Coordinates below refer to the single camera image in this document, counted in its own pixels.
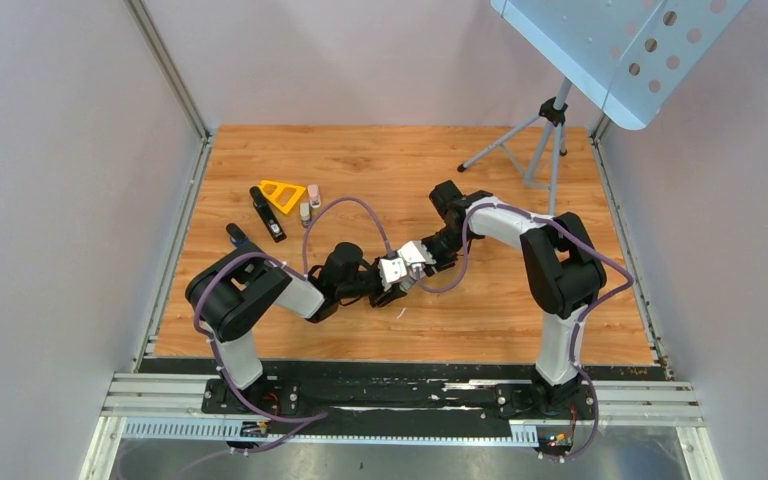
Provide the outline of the grey white stapler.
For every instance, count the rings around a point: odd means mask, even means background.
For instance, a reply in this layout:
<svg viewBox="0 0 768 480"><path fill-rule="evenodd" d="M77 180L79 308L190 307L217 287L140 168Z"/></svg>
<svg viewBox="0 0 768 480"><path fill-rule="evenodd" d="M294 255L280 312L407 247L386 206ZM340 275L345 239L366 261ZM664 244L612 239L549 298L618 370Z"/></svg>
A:
<svg viewBox="0 0 768 480"><path fill-rule="evenodd" d="M309 202L299 204L300 223L303 228L308 228L312 221L312 207Z"/></svg>

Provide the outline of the pink stapler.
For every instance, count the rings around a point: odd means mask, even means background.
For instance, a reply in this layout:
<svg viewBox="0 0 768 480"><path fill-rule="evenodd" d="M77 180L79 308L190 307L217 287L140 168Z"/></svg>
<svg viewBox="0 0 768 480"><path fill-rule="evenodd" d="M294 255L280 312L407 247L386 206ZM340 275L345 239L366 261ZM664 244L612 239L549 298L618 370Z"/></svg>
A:
<svg viewBox="0 0 768 480"><path fill-rule="evenodd" d="M308 202L312 209L318 209L322 204L321 189L318 184L307 186Z"/></svg>

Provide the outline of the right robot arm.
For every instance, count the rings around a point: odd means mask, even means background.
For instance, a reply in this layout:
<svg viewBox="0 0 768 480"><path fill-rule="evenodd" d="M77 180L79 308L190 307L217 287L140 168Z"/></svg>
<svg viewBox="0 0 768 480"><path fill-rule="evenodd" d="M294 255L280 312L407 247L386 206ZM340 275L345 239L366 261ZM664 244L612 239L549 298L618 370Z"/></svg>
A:
<svg viewBox="0 0 768 480"><path fill-rule="evenodd" d="M451 180L436 185L429 200L444 227L421 240L434 262L413 269L420 277L452 268L458 260L465 271L474 239L489 237L522 254L531 297L543 311L531 403L544 417L558 416L571 403L566 384L579 376L575 356L581 341L574 324L607 281L580 217L535 214L484 190L465 195Z"/></svg>

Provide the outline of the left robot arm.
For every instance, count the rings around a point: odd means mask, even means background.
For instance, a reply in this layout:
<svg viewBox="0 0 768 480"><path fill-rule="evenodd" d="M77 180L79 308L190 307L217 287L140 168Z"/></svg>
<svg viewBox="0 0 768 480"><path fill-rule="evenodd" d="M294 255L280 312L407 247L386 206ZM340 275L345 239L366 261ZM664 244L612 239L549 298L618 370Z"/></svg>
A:
<svg viewBox="0 0 768 480"><path fill-rule="evenodd" d="M228 400L243 413L258 411L266 400L260 380L263 366L253 328L273 306L319 323L351 301L367 298L374 308L405 295L409 277L399 256L368 263L361 248L341 242L325 263L306 276L267 257L253 245L241 245L193 278L185 298L197 329L215 349L217 364L230 384Z"/></svg>

